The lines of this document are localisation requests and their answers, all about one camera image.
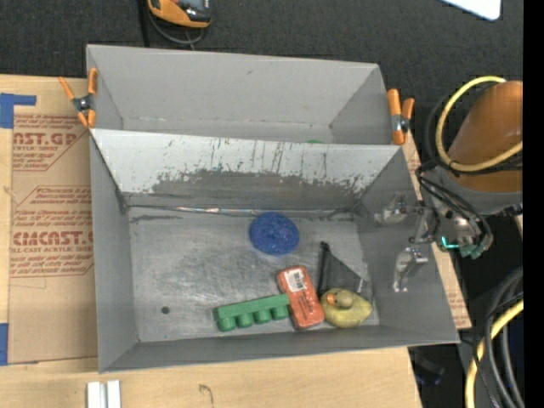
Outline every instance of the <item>bin floor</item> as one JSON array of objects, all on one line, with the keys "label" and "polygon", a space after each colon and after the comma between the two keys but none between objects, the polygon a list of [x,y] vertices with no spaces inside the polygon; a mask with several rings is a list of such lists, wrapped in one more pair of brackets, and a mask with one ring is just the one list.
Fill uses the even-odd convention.
[{"label": "bin floor", "polygon": [[[317,286],[322,241],[363,278],[362,294],[371,300],[357,223],[349,213],[332,218],[290,216],[300,242],[282,257],[253,247],[248,235],[251,216],[131,207],[129,217],[134,305],[142,342],[296,331],[286,319],[221,332],[212,310],[281,293],[275,275],[299,264]],[[378,324],[375,307],[365,325]],[[322,323],[312,329],[325,328],[332,327]]]}]

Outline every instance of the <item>orange package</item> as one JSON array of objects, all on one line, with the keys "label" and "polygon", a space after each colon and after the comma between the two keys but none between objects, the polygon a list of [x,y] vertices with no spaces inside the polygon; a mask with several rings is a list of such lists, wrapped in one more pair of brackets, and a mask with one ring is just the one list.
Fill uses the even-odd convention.
[{"label": "orange package", "polygon": [[282,270],[276,280],[280,290],[289,297],[289,311],[298,330],[317,325],[325,319],[317,292],[304,266]]}]

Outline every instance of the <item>black floor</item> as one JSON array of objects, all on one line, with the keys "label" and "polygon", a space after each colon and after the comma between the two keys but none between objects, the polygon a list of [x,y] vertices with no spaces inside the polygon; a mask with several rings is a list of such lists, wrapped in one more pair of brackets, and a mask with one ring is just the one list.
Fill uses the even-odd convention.
[{"label": "black floor", "polygon": [[[439,0],[212,0],[212,7],[213,23],[194,49],[378,63],[386,88],[416,99],[416,139],[434,104],[465,82],[524,76],[524,0],[502,0],[496,21]],[[150,42],[173,48],[153,31]],[[87,43],[142,46],[136,0],[0,0],[0,73],[84,77]],[[508,246],[516,241],[512,225],[502,223],[488,255],[458,263],[469,305],[520,264],[519,248]],[[462,407],[456,346],[423,352],[445,368],[440,383],[422,386],[423,404]]]}]

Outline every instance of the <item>green block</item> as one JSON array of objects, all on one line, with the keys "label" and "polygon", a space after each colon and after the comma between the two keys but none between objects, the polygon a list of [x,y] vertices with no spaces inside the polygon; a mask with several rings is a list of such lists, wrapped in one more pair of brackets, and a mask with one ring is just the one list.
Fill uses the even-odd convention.
[{"label": "green block", "polygon": [[232,331],[236,327],[248,328],[253,323],[263,324],[289,316],[289,297],[286,293],[261,297],[243,303],[222,305],[213,309],[213,319],[220,331]]}]

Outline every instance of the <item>yellow cable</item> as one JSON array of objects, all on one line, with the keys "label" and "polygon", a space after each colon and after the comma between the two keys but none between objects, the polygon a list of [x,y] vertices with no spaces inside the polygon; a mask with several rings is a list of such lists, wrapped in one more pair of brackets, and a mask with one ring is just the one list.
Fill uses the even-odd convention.
[{"label": "yellow cable", "polygon": [[465,165],[457,161],[451,160],[451,158],[445,152],[444,144],[442,142],[442,132],[444,131],[446,118],[448,114],[450,113],[450,110],[453,107],[453,105],[459,100],[459,98],[461,98],[461,96],[464,93],[466,93],[473,86],[480,83],[486,83],[486,82],[504,83],[505,81],[506,81],[505,79],[501,77],[496,77],[496,76],[483,76],[483,77],[475,78],[472,81],[465,83],[461,88],[459,88],[457,92],[455,92],[453,96],[450,98],[450,100],[446,103],[445,108],[442,111],[442,114],[440,115],[439,121],[436,126],[435,138],[436,138],[436,148],[437,148],[437,151],[439,152],[440,159],[442,159],[442,162],[444,162],[446,165],[450,165],[452,169],[456,169],[457,171],[461,171],[465,173],[475,173],[477,171],[482,171],[483,169],[486,169],[488,167],[494,167],[495,165],[498,165],[499,163],[504,162],[508,157],[519,153],[523,149],[523,141],[518,142],[515,146],[513,146],[509,150],[498,155],[497,157],[489,159],[488,161],[482,161],[481,163],[476,163],[474,165]]},{"label": "yellow cable", "polygon": [[[514,317],[519,315],[524,310],[524,300],[521,299],[518,303],[512,306],[504,314],[496,320],[496,322],[491,327],[491,339],[494,339],[496,335],[501,331],[501,329],[506,326]],[[477,355],[478,360],[482,360],[484,357],[484,343],[485,340],[481,340],[478,344]],[[475,408],[474,404],[474,385],[476,382],[476,373],[478,372],[478,366],[476,365],[476,360],[473,359],[470,362],[467,372],[467,380],[465,382],[465,406],[466,408]]]}]

